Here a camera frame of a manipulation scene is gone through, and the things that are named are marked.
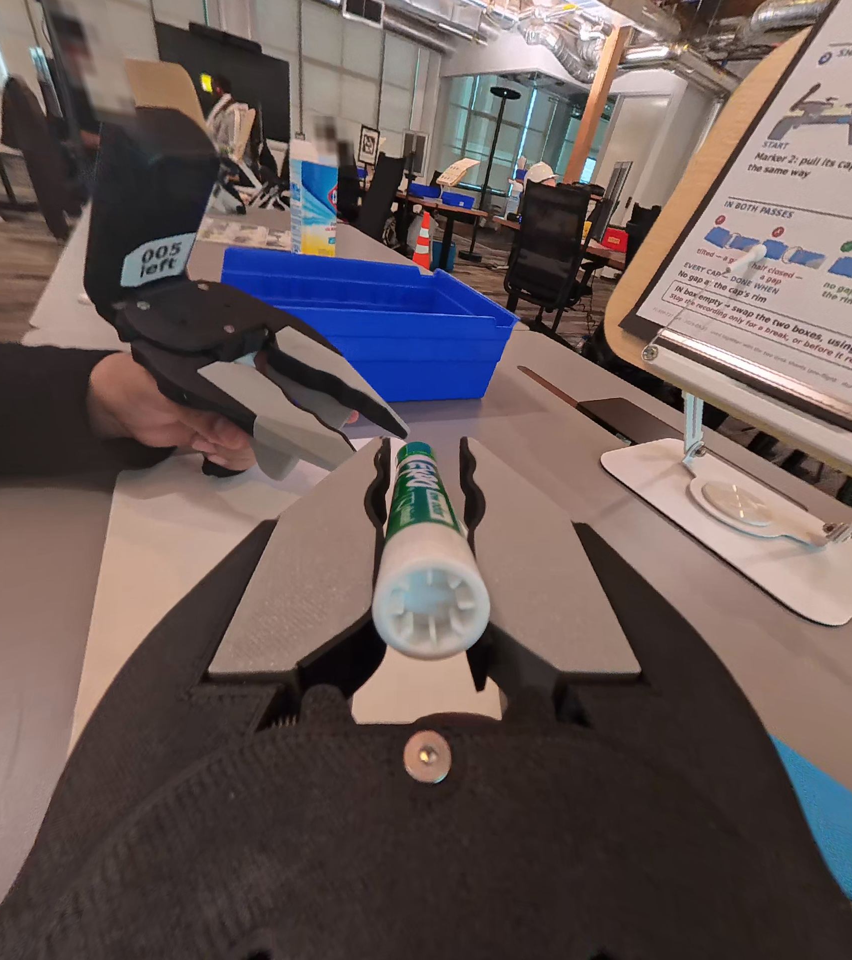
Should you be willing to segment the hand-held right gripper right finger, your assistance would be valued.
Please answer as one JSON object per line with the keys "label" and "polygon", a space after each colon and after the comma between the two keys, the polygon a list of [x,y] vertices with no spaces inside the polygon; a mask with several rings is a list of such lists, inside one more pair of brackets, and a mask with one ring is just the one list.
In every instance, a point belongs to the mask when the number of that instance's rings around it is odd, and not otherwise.
{"label": "hand-held right gripper right finger", "polygon": [[476,438],[459,442],[467,542],[489,622],[468,651],[477,690],[632,682],[640,664],[568,513]]}

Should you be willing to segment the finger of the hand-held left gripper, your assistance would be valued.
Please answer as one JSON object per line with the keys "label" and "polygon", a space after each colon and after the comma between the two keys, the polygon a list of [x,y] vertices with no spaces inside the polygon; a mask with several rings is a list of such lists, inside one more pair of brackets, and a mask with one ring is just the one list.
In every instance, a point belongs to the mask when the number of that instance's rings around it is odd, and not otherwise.
{"label": "finger of the hand-held left gripper", "polygon": [[349,410],[339,401],[295,383],[283,374],[264,374],[245,362],[213,362],[199,375],[254,415],[254,443],[282,452],[353,452],[342,433]]}
{"label": "finger of the hand-held left gripper", "polygon": [[266,373],[325,426],[340,429],[356,412],[388,434],[408,438],[408,425],[346,358],[299,329],[285,326],[273,334],[266,349]]}

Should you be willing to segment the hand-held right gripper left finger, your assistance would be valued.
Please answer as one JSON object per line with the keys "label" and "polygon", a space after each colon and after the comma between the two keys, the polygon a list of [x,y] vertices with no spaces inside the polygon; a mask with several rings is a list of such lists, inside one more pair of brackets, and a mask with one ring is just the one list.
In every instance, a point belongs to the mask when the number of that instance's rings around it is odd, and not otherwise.
{"label": "hand-held right gripper left finger", "polygon": [[292,503],[270,534],[213,656],[216,681],[351,697],[384,659],[371,606],[384,548],[390,441],[371,438]]}

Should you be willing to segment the green marker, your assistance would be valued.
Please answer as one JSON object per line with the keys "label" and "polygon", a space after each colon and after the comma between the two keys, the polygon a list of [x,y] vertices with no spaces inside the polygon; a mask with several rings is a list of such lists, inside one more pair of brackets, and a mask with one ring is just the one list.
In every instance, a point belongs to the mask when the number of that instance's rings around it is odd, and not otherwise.
{"label": "green marker", "polygon": [[405,443],[394,466],[373,622],[383,642],[399,653],[446,659],[472,648],[485,632],[489,592],[432,448]]}

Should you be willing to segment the white whiteboard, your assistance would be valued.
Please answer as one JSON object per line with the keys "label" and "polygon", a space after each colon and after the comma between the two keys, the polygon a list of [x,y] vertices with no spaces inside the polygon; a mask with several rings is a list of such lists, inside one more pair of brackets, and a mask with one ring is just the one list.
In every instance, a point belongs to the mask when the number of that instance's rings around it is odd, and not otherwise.
{"label": "white whiteboard", "polygon": [[[105,691],[154,626],[254,527],[307,494],[326,473],[300,464],[281,482],[258,469],[233,479],[202,474],[198,455],[120,474],[114,488],[68,753]],[[489,681],[475,690],[464,654],[415,661],[395,651],[352,700],[362,724],[432,714],[502,716]]]}

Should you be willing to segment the blue whiteboard eraser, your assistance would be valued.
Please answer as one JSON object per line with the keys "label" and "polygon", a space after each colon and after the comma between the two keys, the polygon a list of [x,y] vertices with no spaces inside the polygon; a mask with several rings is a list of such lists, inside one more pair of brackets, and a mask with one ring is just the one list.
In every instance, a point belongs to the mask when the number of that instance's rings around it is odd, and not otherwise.
{"label": "blue whiteboard eraser", "polygon": [[784,741],[771,739],[816,846],[852,902],[852,791]]}

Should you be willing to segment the person's left forearm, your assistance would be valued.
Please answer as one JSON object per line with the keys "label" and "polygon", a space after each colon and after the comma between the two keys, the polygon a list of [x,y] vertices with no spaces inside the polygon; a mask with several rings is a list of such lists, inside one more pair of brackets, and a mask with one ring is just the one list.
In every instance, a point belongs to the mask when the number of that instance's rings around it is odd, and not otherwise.
{"label": "person's left forearm", "polygon": [[108,359],[129,355],[0,342],[0,479],[114,474],[155,465],[183,443],[94,423],[91,379]]}

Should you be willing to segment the person's left hand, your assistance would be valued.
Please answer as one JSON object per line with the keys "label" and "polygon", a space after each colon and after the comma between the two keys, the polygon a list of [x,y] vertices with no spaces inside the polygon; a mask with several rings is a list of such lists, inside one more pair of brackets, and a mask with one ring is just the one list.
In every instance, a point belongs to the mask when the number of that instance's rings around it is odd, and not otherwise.
{"label": "person's left hand", "polygon": [[192,450],[230,472],[245,472],[256,463],[250,438],[239,426],[219,414],[168,399],[128,354],[112,353],[96,363],[86,406],[94,433],[104,440]]}

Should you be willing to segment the blue plastic bin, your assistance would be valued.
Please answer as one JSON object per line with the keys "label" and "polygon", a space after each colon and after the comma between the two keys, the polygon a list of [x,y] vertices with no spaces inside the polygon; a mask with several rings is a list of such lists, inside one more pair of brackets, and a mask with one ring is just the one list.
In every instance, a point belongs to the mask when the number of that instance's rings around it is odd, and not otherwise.
{"label": "blue plastic bin", "polygon": [[481,399],[517,318],[440,270],[228,247],[221,280],[300,318],[387,402]]}

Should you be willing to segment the wooden display board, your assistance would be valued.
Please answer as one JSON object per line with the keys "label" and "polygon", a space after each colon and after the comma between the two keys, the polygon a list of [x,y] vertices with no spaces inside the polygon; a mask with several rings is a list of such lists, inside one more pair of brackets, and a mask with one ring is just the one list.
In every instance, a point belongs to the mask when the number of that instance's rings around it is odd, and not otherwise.
{"label": "wooden display board", "polygon": [[136,107],[176,110],[205,128],[205,117],[187,71],[178,63],[123,60],[132,101]]}

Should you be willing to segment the wipes canister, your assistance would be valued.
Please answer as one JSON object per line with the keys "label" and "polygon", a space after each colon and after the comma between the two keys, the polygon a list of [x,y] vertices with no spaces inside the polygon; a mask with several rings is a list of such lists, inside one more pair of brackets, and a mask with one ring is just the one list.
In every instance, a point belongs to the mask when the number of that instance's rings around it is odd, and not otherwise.
{"label": "wipes canister", "polygon": [[289,145],[290,243],[295,254],[336,255],[338,166],[335,145],[297,138]]}

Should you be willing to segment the large black screen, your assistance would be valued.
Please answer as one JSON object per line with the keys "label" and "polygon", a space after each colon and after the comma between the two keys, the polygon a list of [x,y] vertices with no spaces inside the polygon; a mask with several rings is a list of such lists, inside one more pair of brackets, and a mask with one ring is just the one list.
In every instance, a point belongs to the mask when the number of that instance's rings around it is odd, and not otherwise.
{"label": "large black screen", "polygon": [[203,25],[183,29],[157,20],[154,29],[159,59],[187,71],[204,116],[218,100],[212,90],[213,79],[226,78],[233,97],[256,111],[262,138],[290,140],[290,68],[286,60],[264,54],[251,40]]}

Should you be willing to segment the black office chair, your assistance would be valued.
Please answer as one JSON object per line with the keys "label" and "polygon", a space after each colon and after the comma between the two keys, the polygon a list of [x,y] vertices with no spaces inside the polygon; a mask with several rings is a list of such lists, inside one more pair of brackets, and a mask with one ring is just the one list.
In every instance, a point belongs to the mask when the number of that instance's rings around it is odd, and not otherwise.
{"label": "black office chair", "polygon": [[[519,302],[538,308],[530,323],[534,330],[558,338],[563,314],[592,294],[593,275],[608,265],[608,259],[589,252],[585,229],[590,203],[595,195],[584,184],[529,183],[504,275],[506,307],[514,311]],[[547,330],[543,315],[554,315]]]}

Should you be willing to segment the black floor lamp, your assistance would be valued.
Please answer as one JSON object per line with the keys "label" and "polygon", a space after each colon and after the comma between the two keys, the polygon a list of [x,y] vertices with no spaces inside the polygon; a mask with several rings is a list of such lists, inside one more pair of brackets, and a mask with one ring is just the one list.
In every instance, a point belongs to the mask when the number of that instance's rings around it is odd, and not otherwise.
{"label": "black floor lamp", "polygon": [[[500,131],[503,124],[506,104],[508,102],[518,100],[521,97],[521,94],[518,90],[515,90],[514,88],[501,85],[501,84],[493,86],[490,92],[495,98],[498,99],[499,109],[496,116],[496,122],[493,130],[492,141],[491,141],[491,146],[489,150],[489,156],[486,163],[484,178],[483,178],[482,186],[480,189],[479,212],[483,214],[487,212],[484,208],[484,205],[486,203],[486,197],[489,190],[489,182],[491,178],[492,167],[494,164],[495,153],[496,153],[496,149],[497,149],[498,141],[500,137]],[[476,252],[476,245],[479,237],[479,230],[480,230],[480,219],[477,220],[477,222],[474,224],[472,228],[472,236],[471,236],[468,250],[459,255],[462,260],[471,264],[480,263],[482,259],[481,254]]]}

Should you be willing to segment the instruction sheet on stand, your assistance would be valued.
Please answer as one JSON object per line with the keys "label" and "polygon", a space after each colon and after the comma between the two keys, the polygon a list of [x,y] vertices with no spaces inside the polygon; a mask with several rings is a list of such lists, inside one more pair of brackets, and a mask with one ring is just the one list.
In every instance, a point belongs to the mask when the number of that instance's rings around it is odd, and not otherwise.
{"label": "instruction sheet on stand", "polygon": [[818,408],[802,411],[794,401],[782,402],[736,381],[727,374],[672,355],[678,369],[661,371],[651,366],[643,352],[654,337],[645,323],[627,317],[653,282],[672,247],[690,225],[696,210],[740,147],[773,90],[799,58],[812,28],[801,30],[762,60],[732,93],[702,147],[665,204],[648,238],[612,294],[602,326],[611,349],[624,362],[693,393],[732,417],[804,450],[821,462],[852,477],[852,431],[832,423]]}

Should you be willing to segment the printed instruction sheet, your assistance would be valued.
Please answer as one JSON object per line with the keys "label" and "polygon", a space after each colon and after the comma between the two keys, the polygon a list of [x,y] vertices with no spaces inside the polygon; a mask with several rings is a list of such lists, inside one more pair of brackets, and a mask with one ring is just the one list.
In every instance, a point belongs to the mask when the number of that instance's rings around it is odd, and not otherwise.
{"label": "printed instruction sheet", "polygon": [[852,2],[809,28],[624,329],[852,431]]}

